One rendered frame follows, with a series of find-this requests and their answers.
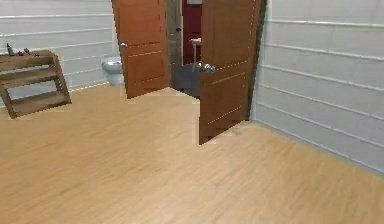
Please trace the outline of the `brown wooden room door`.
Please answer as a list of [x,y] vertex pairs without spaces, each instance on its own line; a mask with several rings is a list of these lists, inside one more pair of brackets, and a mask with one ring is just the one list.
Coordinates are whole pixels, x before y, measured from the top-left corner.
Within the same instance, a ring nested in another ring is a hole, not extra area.
[[247,117],[262,0],[203,0],[199,142],[204,144]]
[[112,0],[112,8],[127,98],[168,87],[165,0]]

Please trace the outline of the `pale small table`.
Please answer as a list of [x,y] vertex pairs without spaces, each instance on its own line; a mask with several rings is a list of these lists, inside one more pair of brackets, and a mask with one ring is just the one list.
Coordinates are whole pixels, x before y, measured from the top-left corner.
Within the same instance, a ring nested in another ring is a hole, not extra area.
[[200,38],[192,38],[190,40],[192,47],[193,47],[193,67],[192,70],[195,71],[198,67],[198,61],[197,61],[197,47],[201,45],[201,39]]

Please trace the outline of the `white toilet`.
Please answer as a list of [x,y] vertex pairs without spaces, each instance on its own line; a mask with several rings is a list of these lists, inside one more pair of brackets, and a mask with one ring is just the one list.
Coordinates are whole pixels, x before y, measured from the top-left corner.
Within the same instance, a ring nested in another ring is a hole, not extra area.
[[101,67],[111,86],[119,86],[124,83],[122,62],[120,56],[110,56],[102,58]]

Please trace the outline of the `brown wooden shelf unit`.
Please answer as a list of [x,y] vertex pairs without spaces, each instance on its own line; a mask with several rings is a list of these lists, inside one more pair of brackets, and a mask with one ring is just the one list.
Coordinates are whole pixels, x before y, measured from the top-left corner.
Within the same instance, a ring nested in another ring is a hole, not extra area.
[[[56,89],[12,99],[9,89],[53,81]],[[12,119],[71,104],[70,94],[59,62],[50,50],[32,51],[22,56],[0,55],[0,97]]]

